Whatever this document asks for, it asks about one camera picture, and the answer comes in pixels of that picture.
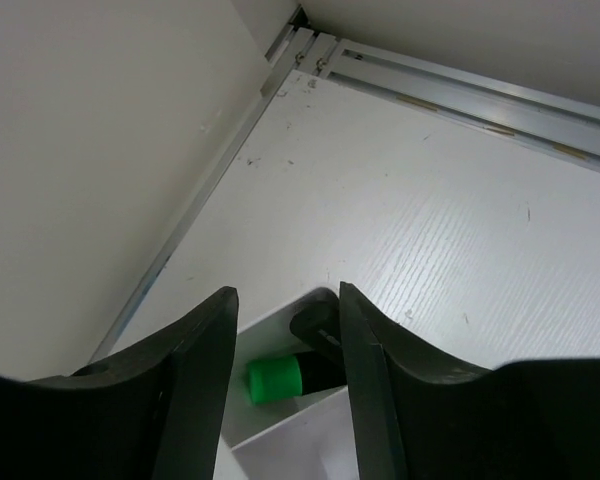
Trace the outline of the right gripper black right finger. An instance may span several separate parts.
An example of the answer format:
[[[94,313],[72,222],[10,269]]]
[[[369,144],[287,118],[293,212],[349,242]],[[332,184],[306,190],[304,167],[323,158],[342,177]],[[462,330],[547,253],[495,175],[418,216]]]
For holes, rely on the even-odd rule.
[[[600,479],[600,358],[489,370],[339,293],[362,478]]]

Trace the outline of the green highlighter marker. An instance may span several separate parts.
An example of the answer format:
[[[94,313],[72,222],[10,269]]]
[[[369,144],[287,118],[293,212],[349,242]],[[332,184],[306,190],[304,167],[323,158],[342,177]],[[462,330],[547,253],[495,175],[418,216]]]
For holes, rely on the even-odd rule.
[[[347,384],[344,368],[315,351],[259,359],[247,365],[253,404],[306,396]]]

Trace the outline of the yellow highlighter marker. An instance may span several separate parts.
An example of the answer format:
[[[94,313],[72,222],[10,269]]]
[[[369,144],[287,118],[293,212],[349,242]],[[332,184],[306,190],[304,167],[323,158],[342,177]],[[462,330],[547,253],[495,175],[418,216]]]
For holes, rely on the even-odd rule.
[[[289,331],[305,346],[344,368],[339,298],[332,291],[319,291],[303,303],[292,316]]]

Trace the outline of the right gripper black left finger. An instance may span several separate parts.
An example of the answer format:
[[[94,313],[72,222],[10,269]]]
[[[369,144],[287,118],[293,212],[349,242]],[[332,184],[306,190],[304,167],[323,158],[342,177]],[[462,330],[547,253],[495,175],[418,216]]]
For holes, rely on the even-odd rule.
[[[209,479],[239,299],[181,319],[69,376],[0,376],[0,479]]]

